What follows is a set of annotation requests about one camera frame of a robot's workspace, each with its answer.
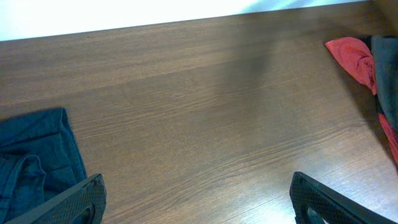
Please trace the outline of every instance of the red cloth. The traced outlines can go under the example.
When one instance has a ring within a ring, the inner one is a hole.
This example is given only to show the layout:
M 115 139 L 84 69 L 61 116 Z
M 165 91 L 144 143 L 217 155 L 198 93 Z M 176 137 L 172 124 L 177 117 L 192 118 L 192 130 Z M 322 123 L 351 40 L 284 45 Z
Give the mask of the red cloth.
M 326 47 L 336 61 L 359 83 L 377 94 L 374 59 L 366 44 L 353 37 L 344 37 L 327 42 Z M 386 134 L 392 155 L 398 164 L 398 134 L 388 123 L 384 114 L 379 114 L 381 127 Z

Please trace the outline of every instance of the dark teal fabric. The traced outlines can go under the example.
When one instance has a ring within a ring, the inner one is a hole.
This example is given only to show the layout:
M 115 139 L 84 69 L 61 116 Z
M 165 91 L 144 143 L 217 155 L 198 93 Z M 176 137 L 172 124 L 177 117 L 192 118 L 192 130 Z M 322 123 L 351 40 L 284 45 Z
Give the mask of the dark teal fabric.
M 377 95 L 388 123 L 398 131 L 398 38 L 372 36 Z
M 86 178 L 65 109 L 0 122 L 0 223 Z

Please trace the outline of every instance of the clothing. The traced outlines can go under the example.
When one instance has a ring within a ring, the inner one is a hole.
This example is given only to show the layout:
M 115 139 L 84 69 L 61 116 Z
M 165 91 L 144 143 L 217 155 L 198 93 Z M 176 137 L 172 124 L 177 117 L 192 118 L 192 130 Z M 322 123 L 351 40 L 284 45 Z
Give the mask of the clothing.
M 372 36 L 371 43 L 380 105 L 389 124 L 398 130 L 398 39 Z
M 86 179 L 66 110 L 0 123 L 0 223 Z
M 388 117 L 384 115 L 390 113 L 391 110 L 396 110 L 396 106 L 398 106 L 398 104 L 390 104 L 390 102 L 393 101 L 392 98 L 397 98 L 398 93 L 395 91 L 396 88 L 398 88 L 398 82 L 395 78 L 397 77 L 397 67 L 391 65 L 392 62 L 398 58 L 396 57 L 398 49 L 391 48 L 388 50 L 389 47 L 393 47 L 391 43 L 384 42 L 379 38 L 373 39 L 372 37 L 371 47 L 372 52 L 374 52 L 372 55 L 368 46 L 365 44 L 366 42 L 369 41 L 362 42 L 353 37 L 344 37 L 338 40 L 331 40 L 325 45 L 337 62 L 355 78 L 355 80 L 366 85 L 372 91 L 373 95 L 378 95 L 382 109 L 378 110 L 380 124 L 388 138 L 394 160 L 396 164 L 398 164 L 398 134 L 391 123 L 394 122 L 394 119 L 388 119 Z M 383 59 L 385 54 L 387 54 L 387 60 Z

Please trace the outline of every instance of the white wall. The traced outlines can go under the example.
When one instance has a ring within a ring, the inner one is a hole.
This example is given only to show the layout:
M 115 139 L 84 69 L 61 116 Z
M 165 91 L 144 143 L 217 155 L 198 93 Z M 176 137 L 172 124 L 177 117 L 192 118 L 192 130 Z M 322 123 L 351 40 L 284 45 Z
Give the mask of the white wall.
M 0 0 L 0 40 L 362 0 Z

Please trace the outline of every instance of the blue cloth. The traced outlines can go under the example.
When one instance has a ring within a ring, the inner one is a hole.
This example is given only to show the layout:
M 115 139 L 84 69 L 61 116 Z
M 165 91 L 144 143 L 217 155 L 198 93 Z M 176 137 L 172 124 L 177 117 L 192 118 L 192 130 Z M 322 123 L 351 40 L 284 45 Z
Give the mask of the blue cloth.
M 65 109 L 0 123 L 0 223 L 86 178 Z
M 398 131 L 398 38 L 372 36 L 377 95 L 388 123 Z

